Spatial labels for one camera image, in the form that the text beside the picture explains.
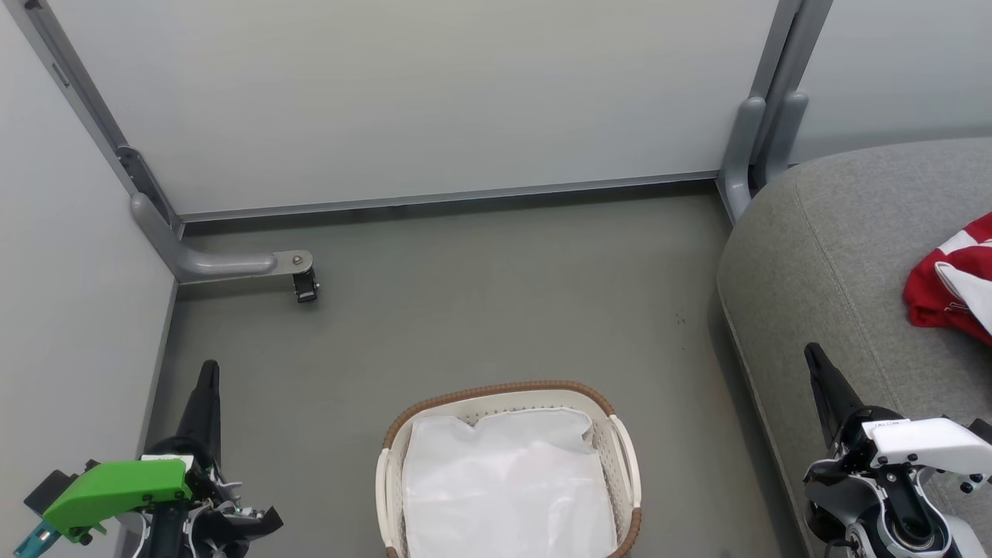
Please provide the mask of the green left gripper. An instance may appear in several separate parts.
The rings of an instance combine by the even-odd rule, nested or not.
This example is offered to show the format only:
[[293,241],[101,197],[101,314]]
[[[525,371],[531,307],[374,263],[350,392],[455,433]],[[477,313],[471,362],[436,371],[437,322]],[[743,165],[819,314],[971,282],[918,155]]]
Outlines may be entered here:
[[54,470],[40,485],[40,548],[86,546],[104,522],[134,517],[136,557],[243,557],[282,529],[275,508],[242,505],[221,473],[220,366],[206,360],[176,436],[137,460],[89,460],[81,474]]

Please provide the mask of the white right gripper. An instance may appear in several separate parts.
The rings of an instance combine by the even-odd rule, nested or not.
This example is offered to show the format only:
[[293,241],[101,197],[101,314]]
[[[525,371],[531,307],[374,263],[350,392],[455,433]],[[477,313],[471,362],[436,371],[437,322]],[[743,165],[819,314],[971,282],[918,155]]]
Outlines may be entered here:
[[935,474],[967,494],[990,481],[990,426],[946,417],[910,420],[866,407],[819,343],[804,347],[828,453],[808,467],[805,524],[815,536],[974,536],[932,504]]

